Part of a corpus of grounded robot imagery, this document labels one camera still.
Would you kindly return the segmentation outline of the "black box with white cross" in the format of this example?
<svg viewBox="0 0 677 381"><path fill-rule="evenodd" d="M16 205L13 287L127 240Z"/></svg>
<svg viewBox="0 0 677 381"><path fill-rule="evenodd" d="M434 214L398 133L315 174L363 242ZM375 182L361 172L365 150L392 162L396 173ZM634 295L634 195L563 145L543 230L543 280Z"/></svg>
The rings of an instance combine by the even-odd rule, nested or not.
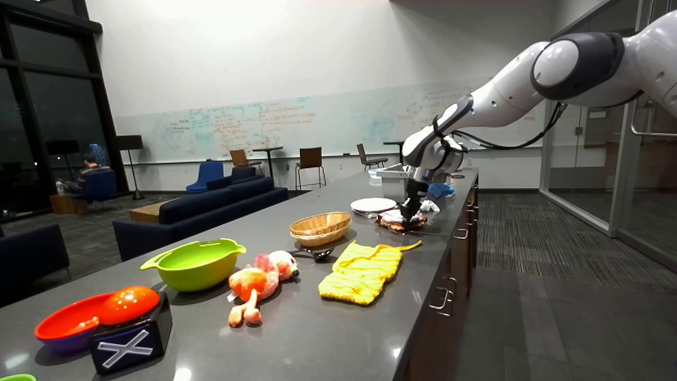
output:
<svg viewBox="0 0 677 381"><path fill-rule="evenodd" d="M163 357L172 332L171 304L165 292L154 309L121 325L98 325L90 341L90 354L99 375L140 366Z"/></svg>

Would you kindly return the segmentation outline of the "wooden coffee table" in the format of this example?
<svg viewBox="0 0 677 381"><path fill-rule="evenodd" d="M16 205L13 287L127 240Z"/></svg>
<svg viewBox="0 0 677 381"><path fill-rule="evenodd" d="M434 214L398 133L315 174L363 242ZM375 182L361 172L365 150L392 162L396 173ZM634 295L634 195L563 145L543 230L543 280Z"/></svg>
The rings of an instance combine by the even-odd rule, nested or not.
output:
<svg viewBox="0 0 677 381"><path fill-rule="evenodd" d="M169 198L162 202L129 210L129 219L136 222L159 224L159 214L162 205L173 202L176 199L177 198Z"/></svg>

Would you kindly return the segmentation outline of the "navy sofa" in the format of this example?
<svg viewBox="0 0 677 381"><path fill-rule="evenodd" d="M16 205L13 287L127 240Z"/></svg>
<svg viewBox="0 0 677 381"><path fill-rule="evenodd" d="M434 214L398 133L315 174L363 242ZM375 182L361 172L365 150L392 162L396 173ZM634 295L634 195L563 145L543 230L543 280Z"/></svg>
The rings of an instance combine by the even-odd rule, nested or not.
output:
<svg viewBox="0 0 677 381"><path fill-rule="evenodd" d="M158 223L114 220L112 227L120 259L126 262L288 198L287 188L275 186L269 177L261 177L164 203L159 209Z"/></svg>

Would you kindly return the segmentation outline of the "wicker basket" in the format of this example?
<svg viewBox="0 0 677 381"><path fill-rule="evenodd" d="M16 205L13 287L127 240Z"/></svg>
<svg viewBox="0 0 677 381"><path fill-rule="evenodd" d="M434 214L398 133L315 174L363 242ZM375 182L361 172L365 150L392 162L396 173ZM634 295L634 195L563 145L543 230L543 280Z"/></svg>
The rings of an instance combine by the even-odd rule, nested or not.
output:
<svg viewBox="0 0 677 381"><path fill-rule="evenodd" d="M305 248L318 248L345 236L352 224L351 214L329 212L297 220L290 226L290 236Z"/></svg>

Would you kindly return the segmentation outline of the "orange dome lid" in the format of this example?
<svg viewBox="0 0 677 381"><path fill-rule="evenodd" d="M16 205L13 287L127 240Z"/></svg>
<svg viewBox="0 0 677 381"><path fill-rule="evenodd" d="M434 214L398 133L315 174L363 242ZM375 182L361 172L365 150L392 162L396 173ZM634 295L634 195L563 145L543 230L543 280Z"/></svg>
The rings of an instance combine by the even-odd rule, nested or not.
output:
<svg viewBox="0 0 677 381"><path fill-rule="evenodd" d="M144 286L132 286L118 290L107 297L98 311L100 325L121 325L140 318L160 302L154 290Z"/></svg>

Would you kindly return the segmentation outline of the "black music stand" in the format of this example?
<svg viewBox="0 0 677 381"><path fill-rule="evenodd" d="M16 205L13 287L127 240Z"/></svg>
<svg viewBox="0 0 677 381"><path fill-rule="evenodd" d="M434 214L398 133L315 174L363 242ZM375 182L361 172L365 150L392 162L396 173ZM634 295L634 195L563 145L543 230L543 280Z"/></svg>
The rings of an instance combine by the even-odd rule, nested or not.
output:
<svg viewBox="0 0 677 381"><path fill-rule="evenodd" d="M129 168L132 173L134 191L132 198L135 201L143 200L145 197L138 187L137 176L135 174L134 163L132 159L133 150L142 150L143 141L140 135L117 135L116 142L120 150L126 150L126 154L129 160Z"/></svg>
<svg viewBox="0 0 677 381"><path fill-rule="evenodd" d="M44 143L48 156L55 158L55 164L52 166L55 176L66 178L63 172L66 171L70 181L75 180L74 166L71 157L80 154L80 146L77 140L51 140Z"/></svg>

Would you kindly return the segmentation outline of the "blue lounge chair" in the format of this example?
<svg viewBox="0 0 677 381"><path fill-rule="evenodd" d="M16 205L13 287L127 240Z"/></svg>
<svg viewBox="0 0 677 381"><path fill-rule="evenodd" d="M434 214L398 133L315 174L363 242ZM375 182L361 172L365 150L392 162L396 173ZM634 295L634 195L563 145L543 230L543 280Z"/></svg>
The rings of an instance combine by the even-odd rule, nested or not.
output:
<svg viewBox="0 0 677 381"><path fill-rule="evenodd" d="M189 194L200 194L207 191L206 184L223 178L223 164L218 161L201 162L198 178L195 183L186 186L186 192Z"/></svg>

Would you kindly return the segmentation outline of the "wooden chair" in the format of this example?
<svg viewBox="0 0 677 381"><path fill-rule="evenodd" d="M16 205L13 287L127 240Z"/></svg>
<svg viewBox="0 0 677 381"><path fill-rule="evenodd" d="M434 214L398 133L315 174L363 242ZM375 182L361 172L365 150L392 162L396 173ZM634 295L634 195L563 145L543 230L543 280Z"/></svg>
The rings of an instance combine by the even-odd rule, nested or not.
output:
<svg viewBox="0 0 677 381"><path fill-rule="evenodd" d="M388 162L387 157L369 158L368 155L366 155L363 144L357 144L356 147L364 171L372 169L372 167L385 167L385 164Z"/></svg>
<svg viewBox="0 0 677 381"><path fill-rule="evenodd" d="M230 150L229 153L234 167L256 167L261 174L264 173L262 162L249 160L243 149Z"/></svg>
<svg viewBox="0 0 677 381"><path fill-rule="evenodd" d="M311 184L303 184L301 181L301 171L304 169L317 169L318 181ZM303 186L317 186L322 188L326 186L326 174L323 166L323 155L321 147L314 147L309 149L299 149L298 162L295 166L295 190L300 192Z"/></svg>

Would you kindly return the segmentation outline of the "window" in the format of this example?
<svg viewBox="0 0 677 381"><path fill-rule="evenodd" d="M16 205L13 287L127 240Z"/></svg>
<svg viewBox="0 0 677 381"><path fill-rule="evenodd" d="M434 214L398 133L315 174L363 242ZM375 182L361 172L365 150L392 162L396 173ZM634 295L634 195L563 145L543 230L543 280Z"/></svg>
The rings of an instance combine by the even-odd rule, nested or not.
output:
<svg viewBox="0 0 677 381"><path fill-rule="evenodd" d="M57 180L44 143L77 140L129 190L86 0L0 0L0 223L51 211Z"/></svg>

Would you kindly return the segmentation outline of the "whiteboard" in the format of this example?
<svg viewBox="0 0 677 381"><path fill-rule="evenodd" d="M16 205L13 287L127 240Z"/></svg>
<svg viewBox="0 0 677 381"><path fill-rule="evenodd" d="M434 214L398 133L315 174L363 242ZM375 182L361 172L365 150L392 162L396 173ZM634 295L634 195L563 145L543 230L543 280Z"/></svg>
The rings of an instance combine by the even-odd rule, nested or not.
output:
<svg viewBox="0 0 677 381"><path fill-rule="evenodd" d="M485 77L441 84L408 85L277 101L193 108L114 118L119 135L138 134L143 149L136 164L225 161L243 149L249 158L266 158L260 149L280 147L273 158L291 158L300 149L321 147L323 155L396 153L386 142L406 140L430 125L460 96L487 82Z"/></svg>

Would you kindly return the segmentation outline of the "wooden side table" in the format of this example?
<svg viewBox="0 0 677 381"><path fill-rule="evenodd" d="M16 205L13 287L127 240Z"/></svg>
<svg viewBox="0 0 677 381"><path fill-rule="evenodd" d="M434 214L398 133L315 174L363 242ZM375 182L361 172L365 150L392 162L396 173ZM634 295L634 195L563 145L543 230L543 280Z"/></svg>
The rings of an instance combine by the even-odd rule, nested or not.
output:
<svg viewBox="0 0 677 381"><path fill-rule="evenodd" d="M84 215L89 212L89 207L86 202L74 198L70 194L50 195L49 201L51 203L51 210L54 214Z"/></svg>

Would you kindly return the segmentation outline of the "pink orange plush toy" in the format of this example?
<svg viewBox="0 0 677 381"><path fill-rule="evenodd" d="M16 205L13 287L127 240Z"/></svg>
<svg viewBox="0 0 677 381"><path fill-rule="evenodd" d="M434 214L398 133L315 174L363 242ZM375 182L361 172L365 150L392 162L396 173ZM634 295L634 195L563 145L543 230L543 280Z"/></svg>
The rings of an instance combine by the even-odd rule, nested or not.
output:
<svg viewBox="0 0 677 381"><path fill-rule="evenodd" d="M262 315L257 308L278 289L281 282L298 277L298 264L291 253L283 250L259 254L254 265L232 274L228 284L242 304L232 307L228 325L237 327L242 323L259 325Z"/></svg>

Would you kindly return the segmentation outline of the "person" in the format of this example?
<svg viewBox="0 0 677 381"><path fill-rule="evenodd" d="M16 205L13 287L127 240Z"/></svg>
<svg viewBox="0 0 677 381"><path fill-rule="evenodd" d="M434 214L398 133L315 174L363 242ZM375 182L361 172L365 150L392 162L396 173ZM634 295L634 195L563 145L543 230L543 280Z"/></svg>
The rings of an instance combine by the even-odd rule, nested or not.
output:
<svg viewBox="0 0 677 381"><path fill-rule="evenodd" d="M65 182L66 193L81 194L87 186L89 176L99 172L112 171L109 166L100 166L97 158L89 153L83 155L83 164L85 167L78 173L77 180Z"/></svg>

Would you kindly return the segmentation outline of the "glass door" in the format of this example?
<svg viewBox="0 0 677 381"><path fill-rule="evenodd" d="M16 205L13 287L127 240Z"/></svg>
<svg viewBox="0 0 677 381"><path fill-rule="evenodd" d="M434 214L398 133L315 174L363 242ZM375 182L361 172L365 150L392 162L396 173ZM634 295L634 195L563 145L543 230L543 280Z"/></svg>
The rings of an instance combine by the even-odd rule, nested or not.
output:
<svg viewBox="0 0 677 381"><path fill-rule="evenodd" d="M677 272L677 117L646 94L619 110L609 233Z"/></svg>

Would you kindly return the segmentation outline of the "white plate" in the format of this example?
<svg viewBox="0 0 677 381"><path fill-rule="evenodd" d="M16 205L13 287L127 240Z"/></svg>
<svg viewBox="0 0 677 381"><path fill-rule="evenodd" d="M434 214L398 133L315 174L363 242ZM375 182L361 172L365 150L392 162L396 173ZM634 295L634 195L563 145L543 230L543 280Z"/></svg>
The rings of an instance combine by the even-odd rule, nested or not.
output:
<svg viewBox="0 0 677 381"><path fill-rule="evenodd" d="M380 214L395 207L397 207L396 201L382 197L360 198L350 204L353 211L362 214Z"/></svg>

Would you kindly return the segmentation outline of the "orange plastic bowl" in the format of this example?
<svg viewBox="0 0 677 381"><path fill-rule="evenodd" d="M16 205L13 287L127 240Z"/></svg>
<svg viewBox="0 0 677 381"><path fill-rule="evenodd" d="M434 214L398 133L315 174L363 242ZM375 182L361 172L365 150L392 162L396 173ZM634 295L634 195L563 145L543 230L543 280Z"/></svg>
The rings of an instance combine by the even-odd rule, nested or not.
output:
<svg viewBox="0 0 677 381"><path fill-rule="evenodd" d="M60 340L94 330L99 325L100 310L112 293L90 296L73 302L44 318L34 330L38 340Z"/></svg>

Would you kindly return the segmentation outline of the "black spoon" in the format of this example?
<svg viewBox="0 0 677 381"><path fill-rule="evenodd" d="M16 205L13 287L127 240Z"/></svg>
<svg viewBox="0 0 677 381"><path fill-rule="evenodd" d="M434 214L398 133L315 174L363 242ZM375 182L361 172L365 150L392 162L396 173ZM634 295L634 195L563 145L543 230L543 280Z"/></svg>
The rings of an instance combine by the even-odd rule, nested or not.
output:
<svg viewBox="0 0 677 381"><path fill-rule="evenodd" d="M320 262L326 262L333 251L335 250L335 247L331 248L326 248L326 249L314 249L314 248L307 248L307 247L300 247L297 249L293 249L289 251L290 255L292 256L302 256L302 257L312 257L312 259L316 263Z"/></svg>

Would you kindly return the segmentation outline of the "green plastic bowl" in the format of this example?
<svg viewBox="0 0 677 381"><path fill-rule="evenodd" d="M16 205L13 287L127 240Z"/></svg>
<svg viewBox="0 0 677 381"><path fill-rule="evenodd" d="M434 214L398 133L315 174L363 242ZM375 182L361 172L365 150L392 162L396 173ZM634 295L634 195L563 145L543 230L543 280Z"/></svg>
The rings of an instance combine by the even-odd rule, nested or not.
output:
<svg viewBox="0 0 677 381"><path fill-rule="evenodd" d="M150 258L140 270L157 270L164 284L176 291L200 292L227 280L246 252L232 239L194 241Z"/></svg>

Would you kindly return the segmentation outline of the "black high table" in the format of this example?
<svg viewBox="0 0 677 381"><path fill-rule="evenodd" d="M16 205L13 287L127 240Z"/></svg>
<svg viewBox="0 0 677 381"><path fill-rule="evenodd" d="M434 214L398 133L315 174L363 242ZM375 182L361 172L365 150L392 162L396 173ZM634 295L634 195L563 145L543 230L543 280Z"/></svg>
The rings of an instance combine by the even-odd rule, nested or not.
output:
<svg viewBox="0 0 677 381"><path fill-rule="evenodd" d="M404 145L404 140L401 141L386 141L382 143L384 146L397 146L398 149L398 157L399 157L399 163L404 165L404 154L403 154L403 145Z"/></svg>
<svg viewBox="0 0 677 381"><path fill-rule="evenodd" d="M282 149L283 149L283 146L266 147L266 148L262 148L262 149L252 149L252 152L257 152L257 153L264 152L267 155L269 176L271 177L271 179L274 179L272 153L276 150L282 150Z"/></svg>

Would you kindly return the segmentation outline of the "packet of noodles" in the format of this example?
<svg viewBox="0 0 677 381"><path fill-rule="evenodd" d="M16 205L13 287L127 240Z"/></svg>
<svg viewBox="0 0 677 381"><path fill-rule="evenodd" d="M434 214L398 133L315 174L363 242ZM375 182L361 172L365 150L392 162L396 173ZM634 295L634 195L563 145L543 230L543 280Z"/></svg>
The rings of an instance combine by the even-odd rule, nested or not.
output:
<svg viewBox="0 0 677 381"><path fill-rule="evenodd" d="M388 210L377 215L376 224L393 232L416 231L425 226L427 217L416 214L410 220L405 220L399 209Z"/></svg>

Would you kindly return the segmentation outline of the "yellow knitted cloth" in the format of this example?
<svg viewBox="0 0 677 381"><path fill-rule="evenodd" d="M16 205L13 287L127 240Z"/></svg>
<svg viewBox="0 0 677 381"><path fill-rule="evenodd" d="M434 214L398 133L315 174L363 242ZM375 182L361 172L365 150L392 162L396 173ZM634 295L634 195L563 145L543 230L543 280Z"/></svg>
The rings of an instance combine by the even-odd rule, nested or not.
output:
<svg viewBox="0 0 677 381"><path fill-rule="evenodd" d="M404 252L422 245L363 246L355 241L346 246L332 265L332 271L318 285L319 296L331 301L369 306L397 274Z"/></svg>

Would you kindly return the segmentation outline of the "white container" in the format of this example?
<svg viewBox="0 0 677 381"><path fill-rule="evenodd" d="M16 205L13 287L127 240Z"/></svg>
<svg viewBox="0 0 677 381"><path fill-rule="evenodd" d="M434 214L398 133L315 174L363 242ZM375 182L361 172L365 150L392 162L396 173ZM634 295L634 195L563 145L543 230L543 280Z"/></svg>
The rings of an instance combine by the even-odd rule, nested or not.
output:
<svg viewBox="0 0 677 381"><path fill-rule="evenodd" d="M408 174L402 164L368 169L368 174L370 185L381 186L384 198L397 203L403 203L408 198L406 194Z"/></svg>

